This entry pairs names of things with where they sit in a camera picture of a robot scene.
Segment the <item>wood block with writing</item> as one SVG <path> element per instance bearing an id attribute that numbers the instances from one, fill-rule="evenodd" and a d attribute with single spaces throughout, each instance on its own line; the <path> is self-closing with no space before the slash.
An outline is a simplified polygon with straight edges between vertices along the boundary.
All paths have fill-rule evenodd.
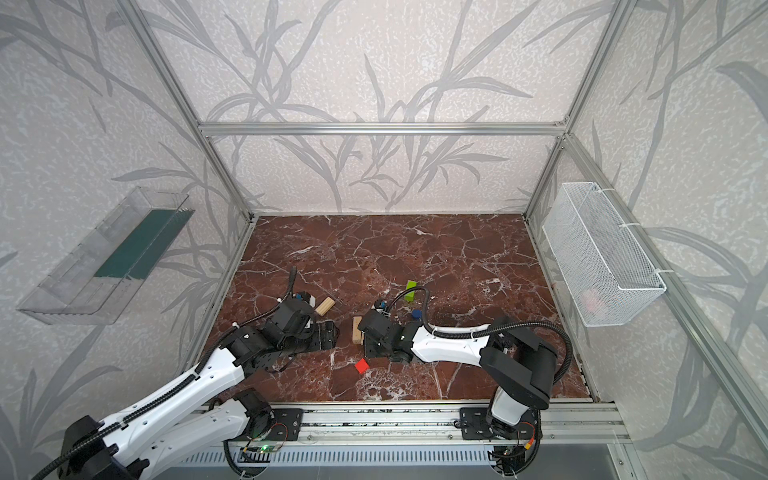
<path id="1" fill-rule="evenodd" d="M 355 345 L 362 345 L 364 341 L 364 333 L 360 329 L 360 324 L 362 321 L 362 316 L 354 316 L 353 317 L 353 326 L 352 326 L 352 343 Z"/>

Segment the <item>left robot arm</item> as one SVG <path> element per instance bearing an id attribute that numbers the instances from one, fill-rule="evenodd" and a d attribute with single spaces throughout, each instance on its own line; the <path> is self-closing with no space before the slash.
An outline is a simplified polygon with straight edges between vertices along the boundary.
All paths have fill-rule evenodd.
<path id="1" fill-rule="evenodd" d="M 60 457 L 38 478 L 152 479 L 211 443 L 269 433 L 278 422 L 253 389 L 196 410 L 283 358 L 333 349 L 339 329 L 323 318 L 333 304 L 290 294 L 264 313 L 263 325 L 233 325 L 198 364 L 152 394 L 102 420 L 85 416 L 70 425 Z"/>

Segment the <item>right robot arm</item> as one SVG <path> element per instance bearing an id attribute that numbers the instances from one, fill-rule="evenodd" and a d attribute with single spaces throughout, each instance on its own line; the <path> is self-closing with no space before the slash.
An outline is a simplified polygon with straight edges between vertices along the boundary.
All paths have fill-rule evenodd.
<path id="1" fill-rule="evenodd" d="M 357 330 L 368 358 L 482 369 L 497 384 L 488 413 L 495 427 L 515 427 L 526 414 L 548 409 L 554 385 L 573 361 L 569 335 L 546 321 L 514 322 L 504 316 L 477 327 L 435 327 L 423 320 L 400 324 L 373 309 Z"/>

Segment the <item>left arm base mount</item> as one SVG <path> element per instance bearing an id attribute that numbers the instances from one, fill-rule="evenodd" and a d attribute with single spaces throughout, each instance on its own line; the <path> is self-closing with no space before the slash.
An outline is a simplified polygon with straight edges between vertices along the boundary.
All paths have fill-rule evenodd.
<path id="1" fill-rule="evenodd" d="M 237 440 L 293 442 L 297 441 L 304 410 L 300 408 L 276 408 L 266 416 L 251 420 Z"/>

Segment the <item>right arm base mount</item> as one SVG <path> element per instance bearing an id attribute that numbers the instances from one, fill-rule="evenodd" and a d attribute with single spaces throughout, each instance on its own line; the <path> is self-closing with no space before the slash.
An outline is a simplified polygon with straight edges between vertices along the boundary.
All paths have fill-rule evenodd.
<path id="1" fill-rule="evenodd" d="M 465 407 L 459 410 L 453 426 L 461 431 L 463 440 L 505 439 L 527 443 L 541 438 L 539 420 L 539 411 L 528 409 L 517 424 L 509 425 L 495 419 L 488 407 Z"/>

